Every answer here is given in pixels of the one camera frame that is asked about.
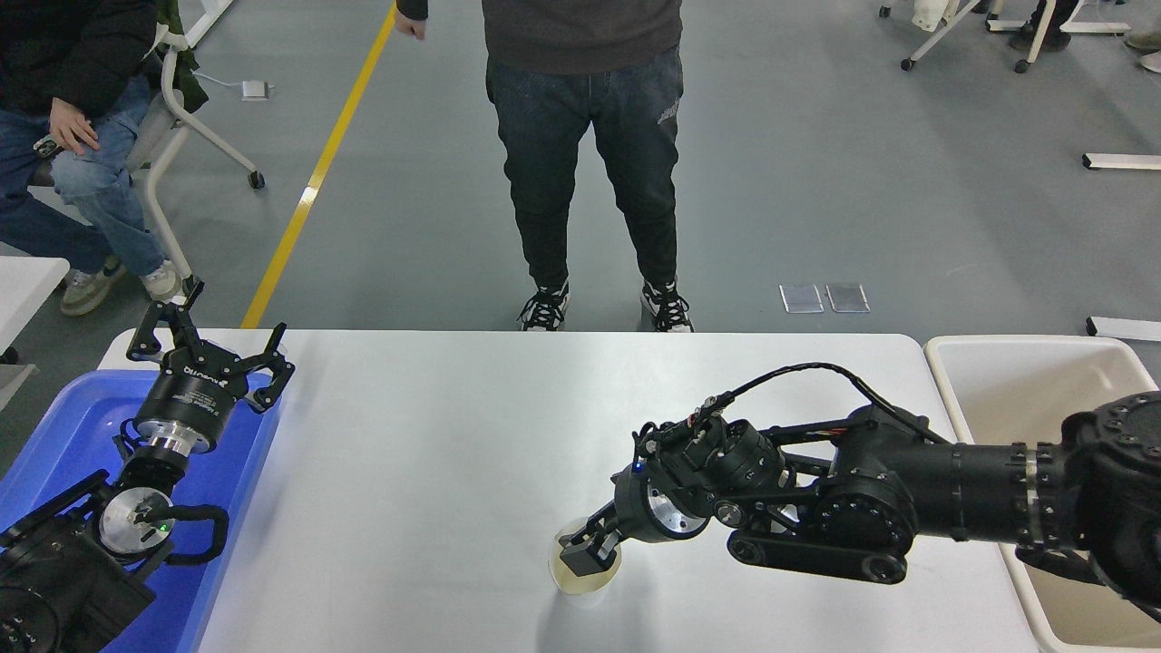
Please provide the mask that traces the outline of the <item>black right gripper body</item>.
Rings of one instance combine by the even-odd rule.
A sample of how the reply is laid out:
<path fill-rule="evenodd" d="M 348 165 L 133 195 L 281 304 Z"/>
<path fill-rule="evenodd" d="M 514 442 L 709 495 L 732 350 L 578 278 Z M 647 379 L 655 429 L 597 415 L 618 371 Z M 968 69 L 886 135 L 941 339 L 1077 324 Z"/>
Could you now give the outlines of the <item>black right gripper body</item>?
<path fill-rule="evenodd" d="M 614 480 L 615 529 L 623 541 L 636 539 L 648 544 L 670 541 L 670 504 L 668 496 L 656 491 L 650 480 L 636 471 L 634 462 Z"/>

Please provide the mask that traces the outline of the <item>person's hand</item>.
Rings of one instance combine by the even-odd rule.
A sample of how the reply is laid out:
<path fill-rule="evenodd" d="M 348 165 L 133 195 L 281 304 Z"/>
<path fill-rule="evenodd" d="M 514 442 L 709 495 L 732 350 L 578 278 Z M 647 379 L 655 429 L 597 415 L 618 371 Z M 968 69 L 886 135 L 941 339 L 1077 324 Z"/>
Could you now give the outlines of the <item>person's hand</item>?
<path fill-rule="evenodd" d="M 51 102 L 46 132 L 55 138 L 55 143 L 75 156 L 101 149 L 91 120 L 78 107 L 59 98 L 53 98 Z"/>

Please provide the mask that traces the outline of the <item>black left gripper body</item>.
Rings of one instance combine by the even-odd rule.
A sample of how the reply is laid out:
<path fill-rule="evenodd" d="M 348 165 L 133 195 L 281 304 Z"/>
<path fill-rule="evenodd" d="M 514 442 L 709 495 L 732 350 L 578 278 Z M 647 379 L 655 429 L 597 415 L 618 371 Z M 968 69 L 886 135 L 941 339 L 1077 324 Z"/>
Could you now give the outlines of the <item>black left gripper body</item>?
<path fill-rule="evenodd" d="M 176 346 L 163 356 L 161 374 L 136 416 L 136 431 L 159 424 L 190 426 L 199 435 L 223 435 L 229 415 L 245 390 L 240 356 L 214 343 Z"/>

